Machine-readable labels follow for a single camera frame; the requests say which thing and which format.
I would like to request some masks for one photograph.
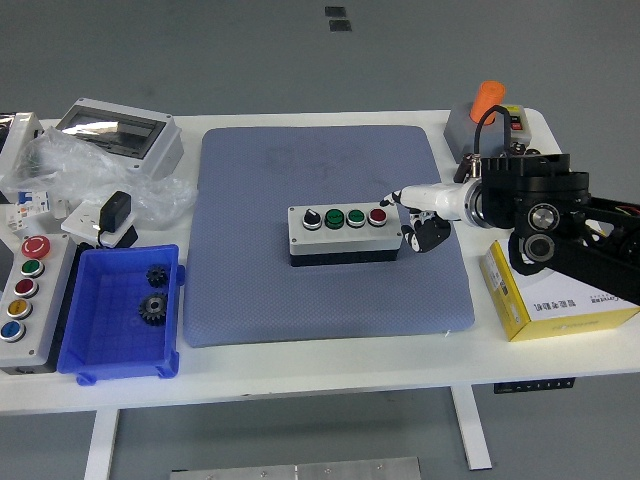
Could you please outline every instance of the yellow box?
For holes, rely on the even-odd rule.
[[[494,242],[480,268],[510,342],[615,328],[640,312],[633,303],[548,268],[520,275],[509,265],[507,245]]]

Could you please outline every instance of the yellow button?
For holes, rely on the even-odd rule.
[[[33,307],[31,306],[30,302],[27,302],[23,298],[20,298],[18,300],[14,300],[9,304],[9,306],[7,307],[7,314],[11,318],[19,320],[28,317],[31,313],[32,308]]]

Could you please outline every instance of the blue button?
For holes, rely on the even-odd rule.
[[[17,342],[24,336],[24,323],[11,320],[5,323],[0,329],[0,338],[5,342]]]

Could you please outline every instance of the blue plastic bin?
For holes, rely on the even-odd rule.
[[[154,288],[146,273],[161,265],[169,282]],[[76,374],[79,385],[97,380],[178,373],[176,351],[179,287],[185,269],[177,245],[89,250],[82,254],[58,371]],[[152,293],[167,294],[167,318],[148,325],[138,307]]]

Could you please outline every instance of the black cable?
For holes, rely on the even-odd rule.
[[[100,239],[100,236],[104,233],[104,230],[101,228],[100,230],[98,230],[98,245],[100,245],[100,248],[104,248],[104,245],[102,245],[102,241]]]
[[[480,117],[480,121],[476,126],[476,133],[473,138],[473,153],[480,153],[480,132],[482,130],[482,127],[484,126],[484,122],[487,121],[487,118],[489,118],[489,115],[491,115],[493,112],[502,114],[502,118],[504,120],[504,152],[508,157],[509,149],[511,148],[511,114],[509,113],[509,110],[507,110],[502,105],[494,105],[489,110],[484,112],[484,115],[482,115],[482,117]]]

